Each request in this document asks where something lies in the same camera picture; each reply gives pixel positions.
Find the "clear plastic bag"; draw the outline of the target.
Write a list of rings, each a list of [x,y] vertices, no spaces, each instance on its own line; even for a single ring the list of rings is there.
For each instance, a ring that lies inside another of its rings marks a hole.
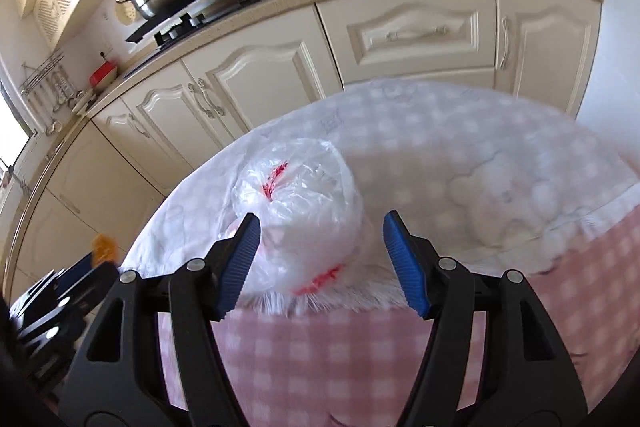
[[[260,222],[243,293],[311,295],[337,282],[359,254],[366,216],[352,170],[319,139],[258,148],[231,189],[231,208]]]

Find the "cream lower kitchen cabinets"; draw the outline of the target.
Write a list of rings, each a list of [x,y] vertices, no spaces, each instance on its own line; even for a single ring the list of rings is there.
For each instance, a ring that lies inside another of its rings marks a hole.
[[[462,83],[576,115],[603,0],[271,0],[120,80],[20,211],[15,297],[93,235],[127,249],[160,199],[244,133],[373,78]]]

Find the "pink checkered tablecloth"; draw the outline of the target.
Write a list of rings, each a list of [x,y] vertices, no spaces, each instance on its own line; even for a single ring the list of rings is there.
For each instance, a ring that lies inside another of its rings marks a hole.
[[[639,178],[559,110],[374,80],[184,179],[124,270],[169,285],[171,400],[253,426],[592,411],[639,348]]]

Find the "red bowl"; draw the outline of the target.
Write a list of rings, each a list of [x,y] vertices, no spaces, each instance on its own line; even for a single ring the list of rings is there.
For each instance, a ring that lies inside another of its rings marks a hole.
[[[112,61],[104,61],[90,76],[89,82],[93,89],[104,82],[105,86],[117,76],[117,65]]]

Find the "hanging utensil rack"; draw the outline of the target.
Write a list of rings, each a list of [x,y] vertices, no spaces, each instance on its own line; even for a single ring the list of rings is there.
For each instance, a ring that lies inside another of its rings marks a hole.
[[[63,112],[72,109],[82,91],[70,81],[63,64],[64,53],[55,51],[40,65],[22,64],[24,80],[18,90],[38,129],[45,135],[63,128]]]

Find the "round woven trivet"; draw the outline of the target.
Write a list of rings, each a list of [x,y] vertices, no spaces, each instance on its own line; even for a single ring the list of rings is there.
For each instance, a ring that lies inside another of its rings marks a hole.
[[[124,26],[130,26],[139,18],[139,13],[131,0],[115,0],[114,13]]]

